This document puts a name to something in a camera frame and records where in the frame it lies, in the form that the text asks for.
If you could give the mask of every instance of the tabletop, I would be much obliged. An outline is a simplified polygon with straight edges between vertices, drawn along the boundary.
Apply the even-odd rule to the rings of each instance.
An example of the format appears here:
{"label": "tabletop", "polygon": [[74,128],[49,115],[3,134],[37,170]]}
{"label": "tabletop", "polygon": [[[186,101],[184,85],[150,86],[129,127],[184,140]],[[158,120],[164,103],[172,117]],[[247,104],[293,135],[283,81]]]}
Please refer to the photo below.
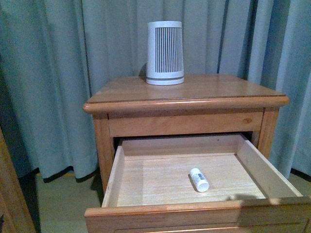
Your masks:
{"label": "tabletop", "polygon": [[289,102],[280,92],[226,74],[185,75],[177,85],[150,85],[143,77],[111,80],[84,105],[88,113],[280,107]]}

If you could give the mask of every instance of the bottle label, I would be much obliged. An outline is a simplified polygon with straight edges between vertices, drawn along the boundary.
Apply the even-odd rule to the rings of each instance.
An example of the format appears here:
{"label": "bottle label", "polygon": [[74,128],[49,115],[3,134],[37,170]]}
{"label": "bottle label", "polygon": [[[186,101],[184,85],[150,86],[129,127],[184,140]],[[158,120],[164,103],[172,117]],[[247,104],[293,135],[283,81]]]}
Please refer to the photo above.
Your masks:
{"label": "bottle label", "polygon": [[205,177],[203,176],[203,174],[198,173],[198,174],[194,174],[192,177],[192,180],[195,184],[199,183],[201,180],[206,180]]}

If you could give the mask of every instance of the wood grain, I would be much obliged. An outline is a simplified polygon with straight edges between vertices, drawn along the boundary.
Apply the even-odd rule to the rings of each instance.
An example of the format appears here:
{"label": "wood grain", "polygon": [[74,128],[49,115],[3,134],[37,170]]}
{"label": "wood grain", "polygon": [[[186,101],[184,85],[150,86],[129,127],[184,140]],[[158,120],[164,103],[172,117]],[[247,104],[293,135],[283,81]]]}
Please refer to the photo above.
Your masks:
{"label": "wood grain", "polygon": [[177,109],[280,107],[287,96],[230,75],[185,75],[179,85],[155,86],[139,77],[110,81],[85,105],[91,114]]}
{"label": "wood grain", "polygon": [[302,196],[249,141],[240,140],[237,156],[269,198]]}
{"label": "wood grain", "polygon": [[104,191],[107,188],[114,157],[113,138],[110,137],[107,115],[93,116],[99,167]]}
{"label": "wood grain", "polygon": [[[193,188],[194,167],[205,174],[207,192]],[[103,206],[110,207],[301,196],[239,134],[125,140],[108,187]]]}
{"label": "wood grain", "polygon": [[128,102],[86,103],[85,112],[129,113],[135,111],[180,110],[180,109],[228,109],[228,108],[263,108],[280,107],[289,102],[287,96],[273,97],[232,97],[212,99],[173,99],[144,100]]}
{"label": "wood grain", "polygon": [[110,136],[258,131],[262,112],[241,110],[208,115],[110,118]]}
{"label": "wood grain", "polygon": [[311,200],[307,197],[259,199],[94,208],[86,210],[89,233],[112,233],[117,229],[235,224],[254,226],[304,224],[310,219]]}
{"label": "wood grain", "polygon": [[258,150],[269,159],[279,108],[265,108],[258,139]]}
{"label": "wood grain", "polygon": [[4,212],[4,232],[35,233],[33,221],[20,189],[17,175],[0,128],[0,204]]}
{"label": "wood grain", "polygon": [[274,224],[257,226],[231,226],[233,224],[215,224],[184,227],[156,227],[145,229],[116,230],[115,233],[299,233],[303,232],[304,223]]}
{"label": "wood grain", "polygon": [[232,113],[263,113],[263,108],[230,108],[230,109],[178,109],[157,111],[135,111],[129,113],[110,113],[109,119],[137,118],[137,117],[175,117],[192,115],[232,114]]}
{"label": "wood grain", "polygon": [[285,96],[269,88],[227,74],[186,74],[179,85],[147,84],[140,77],[111,80],[88,103],[133,100],[205,99],[228,97]]}

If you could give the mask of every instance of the wooden drawer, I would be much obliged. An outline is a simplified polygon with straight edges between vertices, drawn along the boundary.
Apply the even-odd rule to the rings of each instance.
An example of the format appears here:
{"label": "wooden drawer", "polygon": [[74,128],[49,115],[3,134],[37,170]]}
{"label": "wooden drawer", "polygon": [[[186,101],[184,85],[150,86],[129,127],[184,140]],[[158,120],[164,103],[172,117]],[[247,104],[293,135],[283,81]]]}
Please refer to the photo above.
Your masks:
{"label": "wooden drawer", "polygon": [[[199,168],[210,187],[197,192]],[[240,134],[124,140],[89,233],[310,232],[311,201]]]}

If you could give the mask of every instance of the curtain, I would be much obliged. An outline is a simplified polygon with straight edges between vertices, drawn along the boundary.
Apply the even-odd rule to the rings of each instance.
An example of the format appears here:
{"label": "curtain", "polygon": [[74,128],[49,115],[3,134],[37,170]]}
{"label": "curtain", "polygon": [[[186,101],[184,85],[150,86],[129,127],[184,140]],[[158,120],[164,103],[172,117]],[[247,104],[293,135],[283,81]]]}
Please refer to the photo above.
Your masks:
{"label": "curtain", "polygon": [[16,119],[23,154],[44,178],[68,166],[77,178],[96,169],[82,106],[110,79],[141,73],[147,23],[161,20],[183,23],[185,73],[228,73],[290,97],[271,162],[285,176],[291,167],[311,174],[307,1],[0,0],[0,7],[4,102],[13,109],[6,118]]}

